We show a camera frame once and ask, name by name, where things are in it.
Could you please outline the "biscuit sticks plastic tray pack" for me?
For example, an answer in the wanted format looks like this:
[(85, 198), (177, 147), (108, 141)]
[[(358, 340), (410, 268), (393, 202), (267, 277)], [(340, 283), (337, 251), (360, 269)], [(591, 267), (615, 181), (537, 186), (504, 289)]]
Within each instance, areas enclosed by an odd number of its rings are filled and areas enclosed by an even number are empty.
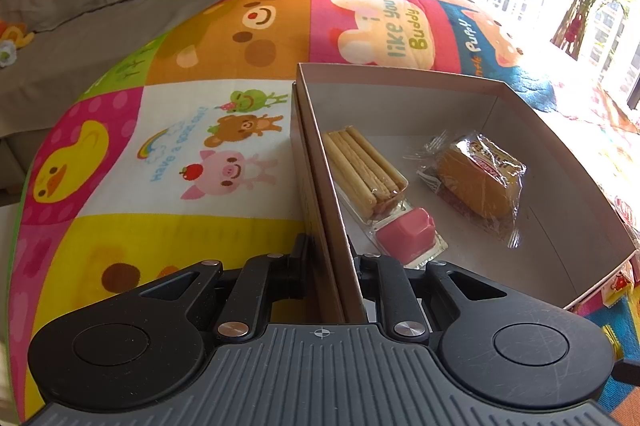
[(357, 128), (324, 132), (322, 144), (338, 195), (380, 253), (421, 269), (448, 248), (433, 216), (407, 201), (405, 175)]

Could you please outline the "pink cardboard gift box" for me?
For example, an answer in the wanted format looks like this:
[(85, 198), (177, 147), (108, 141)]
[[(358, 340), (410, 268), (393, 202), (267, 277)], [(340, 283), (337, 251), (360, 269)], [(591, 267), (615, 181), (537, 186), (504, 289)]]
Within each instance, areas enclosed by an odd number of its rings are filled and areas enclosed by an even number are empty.
[(324, 317), (366, 317), (356, 253), (449, 261), (561, 308), (594, 294), (638, 238), (549, 120), (503, 83), (303, 64), (292, 146)]

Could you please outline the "round bread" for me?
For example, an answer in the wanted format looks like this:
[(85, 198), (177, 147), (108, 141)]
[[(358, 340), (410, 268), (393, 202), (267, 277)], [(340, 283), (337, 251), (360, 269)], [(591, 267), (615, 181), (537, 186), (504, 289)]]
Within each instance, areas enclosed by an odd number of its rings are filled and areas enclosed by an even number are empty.
[(447, 130), (406, 149), (416, 174), (430, 190), (472, 224), (518, 248), (518, 214), (527, 166), (476, 130)]

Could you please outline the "colourful cartoon play mat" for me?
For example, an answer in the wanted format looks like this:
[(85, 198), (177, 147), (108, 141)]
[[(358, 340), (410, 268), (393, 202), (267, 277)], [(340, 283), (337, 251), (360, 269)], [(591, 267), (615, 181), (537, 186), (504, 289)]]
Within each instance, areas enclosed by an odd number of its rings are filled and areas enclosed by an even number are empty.
[(42, 406), (27, 347), (50, 321), (208, 257), (240, 268), (308, 232), (291, 130), (303, 64), (505, 84), (632, 230), (603, 189), (629, 161), (613, 140), (637, 129), (557, 48), (523, 50), (477, 0), (220, 0), (107, 71), (36, 155), (9, 292), (20, 417)]

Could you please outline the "white round baby toy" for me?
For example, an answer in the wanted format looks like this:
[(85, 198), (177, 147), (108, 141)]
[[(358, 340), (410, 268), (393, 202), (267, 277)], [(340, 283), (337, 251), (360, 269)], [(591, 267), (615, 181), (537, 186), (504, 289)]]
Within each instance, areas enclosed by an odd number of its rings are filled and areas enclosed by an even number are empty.
[(0, 42), (0, 67), (12, 66), (17, 60), (17, 48), (12, 40)]

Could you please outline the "orange plush toy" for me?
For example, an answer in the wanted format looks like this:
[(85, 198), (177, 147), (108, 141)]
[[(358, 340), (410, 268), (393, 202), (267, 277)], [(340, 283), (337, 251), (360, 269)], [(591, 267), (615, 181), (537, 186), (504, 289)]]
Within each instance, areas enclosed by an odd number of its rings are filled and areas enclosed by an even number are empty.
[(12, 41), (15, 48), (25, 48), (35, 39), (33, 32), (28, 32), (25, 24), (14, 24), (13, 22), (0, 22), (0, 40)]

